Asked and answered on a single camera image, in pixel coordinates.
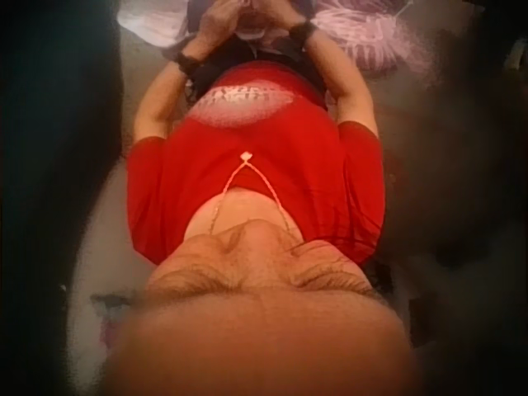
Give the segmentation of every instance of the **wrist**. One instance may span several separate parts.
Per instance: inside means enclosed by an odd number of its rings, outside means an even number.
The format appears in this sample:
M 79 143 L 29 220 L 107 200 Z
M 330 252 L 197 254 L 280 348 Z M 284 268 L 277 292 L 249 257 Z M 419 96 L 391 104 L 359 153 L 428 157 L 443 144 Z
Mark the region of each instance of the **wrist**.
M 213 52 L 214 46 L 207 43 L 200 36 L 196 36 L 189 41 L 187 45 L 181 50 L 181 53 L 187 57 L 203 62 Z

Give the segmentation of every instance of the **forearm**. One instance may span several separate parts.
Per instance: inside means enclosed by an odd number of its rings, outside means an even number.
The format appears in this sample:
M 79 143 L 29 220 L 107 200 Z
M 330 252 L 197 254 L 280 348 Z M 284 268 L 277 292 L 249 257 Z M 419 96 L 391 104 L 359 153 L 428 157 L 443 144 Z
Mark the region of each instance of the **forearm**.
M 334 99 L 355 98 L 372 103 L 369 88 L 355 62 L 323 31 L 316 30 L 304 47 Z
M 187 44 L 182 53 L 203 61 L 211 48 L 198 39 Z M 134 140 L 149 136 L 167 137 L 174 112 L 183 93 L 187 76 L 174 62 L 169 62 L 148 87 L 139 104 L 134 121 Z

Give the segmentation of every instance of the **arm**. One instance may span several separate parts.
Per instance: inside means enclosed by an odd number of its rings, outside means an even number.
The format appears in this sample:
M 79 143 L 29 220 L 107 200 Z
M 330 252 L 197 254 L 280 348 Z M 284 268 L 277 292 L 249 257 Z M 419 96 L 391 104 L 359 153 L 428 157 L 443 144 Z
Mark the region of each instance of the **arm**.
M 203 61 L 211 48 L 197 37 L 182 53 Z M 148 87 L 134 119 L 134 142 L 151 136 L 167 138 L 174 120 L 176 104 L 183 92 L 187 76 L 177 64 L 169 62 Z
M 257 0 L 257 6 L 286 30 L 306 21 L 288 0 Z M 320 30 L 306 40 L 305 49 L 336 99 L 337 122 L 359 122 L 378 136 L 372 96 L 356 64 Z
M 182 50 L 187 57 L 203 62 L 234 32 L 242 3 L 217 0 L 204 14 L 196 38 Z M 176 104 L 187 76 L 170 62 L 148 87 L 134 120 L 134 142 L 157 136 L 167 138 L 174 120 Z

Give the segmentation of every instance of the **sleeve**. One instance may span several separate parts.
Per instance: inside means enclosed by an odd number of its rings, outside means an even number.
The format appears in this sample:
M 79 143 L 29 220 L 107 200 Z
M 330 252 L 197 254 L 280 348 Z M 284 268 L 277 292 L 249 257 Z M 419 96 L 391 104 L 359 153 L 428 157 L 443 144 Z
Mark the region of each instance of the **sleeve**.
M 154 264 L 165 258 L 160 181 L 165 139 L 136 143 L 127 158 L 126 211 L 134 249 Z
M 383 151 L 378 138 L 362 124 L 346 121 L 338 128 L 346 152 L 345 173 L 354 238 L 351 255 L 361 264 L 374 253 L 384 221 Z

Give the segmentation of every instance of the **neck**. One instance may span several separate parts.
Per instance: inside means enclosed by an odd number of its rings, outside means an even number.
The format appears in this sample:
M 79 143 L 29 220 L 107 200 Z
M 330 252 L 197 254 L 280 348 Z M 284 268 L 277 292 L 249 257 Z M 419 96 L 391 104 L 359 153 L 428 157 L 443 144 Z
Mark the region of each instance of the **neck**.
M 187 225 L 184 239 L 210 233 L 213 221 L 212 234 L 217 234 L 250 220 L 262 219 L 291 233 L 302 242 L 303 237 L 296 222 L 289 213 L 285 210 L 283 212 L 267 196 L 243 188 L 233 188 L 224 197 L 221 194 L 214 196 L 195 212 Z

